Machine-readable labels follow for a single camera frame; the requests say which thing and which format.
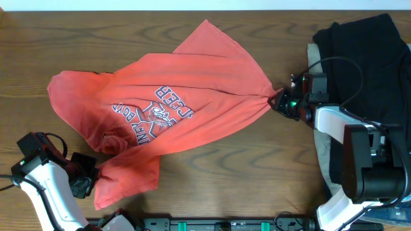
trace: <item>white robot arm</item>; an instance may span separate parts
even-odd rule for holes
[[[12,167],[13,183],[30,197],[43,230],[64,231],[133,231],[136,230],[121,211],[101,228],[89,224],[74,197],[89,196],[97,180],[96,159],[73,153],[66,159],[63,141],[61,154],[41,132],[29,133],[17,142],[24,158]]]
[[[400,126],[367,121],[328,105],[324,73],[305,73],[292,82],[292,91],[283,90],[269,102],[272,108],[330,135],[344,152],[342,188],[317,209],[319,229],[347,230],[370,209],[395,206],[410,194],[411,165]]]

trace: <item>printed graphic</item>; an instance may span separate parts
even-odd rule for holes
[[[112,106],[115,113],[122,114],[126,121],[131,123],[138,145],[154,140],[162,132],[177,124],[178,120],[193,117],[194,111],[187,107],[171,88],[162,86],[155,91],[155,95],[161,102],[150,101],[144,110],[122,103]],[[172,112],[177,113],[177,118],[180,118],[172,117],[170,115]]]

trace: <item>cable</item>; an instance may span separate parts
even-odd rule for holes
[[[342,223],[342,226],[338,229],[338,231],[342,231],[347,225],[354,223],[358,218],[362,217],[364,214],[369,212],[371,209],[363,208],[361,212],[357,213],[353,218],[347,221],[347,223]]]
[[[68,152],[68,150],[67,150],[67,144],[66,144],[66,142],[63,140],[63,138],[61,138],[60,136],[58,136],[58,135],[56,135],[56,134],[54,134],[54,133],[45,133],[45,135],[46,135],[46,136],[48,136],[48,135],[54,136],[54,137],[56,137],[57,139],[60,139],[60,140],[62,141],[62,143],[63,143],[63,157],[66,158],[66,157],[67,157],[67,152]]]
[[[299,230],[296,230],[296,231],[301,231],[301,230],[304,229],[304,226],[302,225],[302,223],[294,216],[294,214],[293,214],[292,212],[282,211],[282,212],[280,212],[279,214],[277,214],[277,215],[275,216],[275,218],[274,218],[274,225],[275,225],[280,231],[285,231],[285,230],[283,230],[282,228],[280,228],[280,227],[277,225],[277,218],[278,218],[278,216],[279,216],[280,214],[284,214],[284,213],[290,214],[290,215],[294,218],[294,220],[302,227],[302,228],[300,228]]]
[[[336,59],[337,60],[345,60],[345,61],[348,61],[348,62],[352,63],[353,65],[355,65],[358,68],[358,70],[360,70],[361,75],[362,75],[361,67],[356,62],[354,62],[354,60],[352,60],[350,58],[342,57],[342,56],[334,56],[334,57],[323,58],[322,60],[316,61],[314,64],[311,64],[307,69],[305,69],[301,74],[299,74],[296,77],[292,78],[291,81],[293,83],[295,83],[296,79],[301,78],[306,72],[308,72],[311,68],[313,68],[317,64],[320,64],[320,63],[328,61],[328,60],[336,60]]]
[[[12,187],[14,187],[14,184],[7,185],[6,187],[2,187],[2,188],[0,189],[0,192],[1,192],[1,191],[4,191],[4,190],[7,190],[7,189],[9,189],[9,188],[12,188]]]
[[[57,230],[57,231],[61,230],[58,227],[58,225],[56,224],[55,220],[53,219],[51,209],[49,208],[49,206],[47,204],[46,194],[44,193],[44,191],[37,184],[35,184],[31,180],[27,180],[27,179],[25,179],[24,177],[21,177],[21,176],[0,175],[0,178],[8,178],[8,179],[12,179],[12,180],[19,180],[19,181],[22,181],[22,182],[26,182],[27,184],[30,184],[31,186],[36,188],[37,192],[39,193],[39,195],[41,197],[41,200],[43,201],[43,205],[44,205],[44,208],[46,210],[47,216],[50,220],[51,226],[54,228],[54,230]]]

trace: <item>red t-shirt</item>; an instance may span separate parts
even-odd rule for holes
[[[254,122],[276,95],[254,59],[204,21],[173,53],[114,74],[63,71],[48,86],[55,112],[103,163],[94,204],[157,188],[159,156],[221,139]]]

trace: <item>green connector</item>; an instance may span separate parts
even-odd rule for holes
[[[187,223],[179,222],[179,231],[187,231]]]
[[[261,231],[270,231],[270,223],[261,222]]]

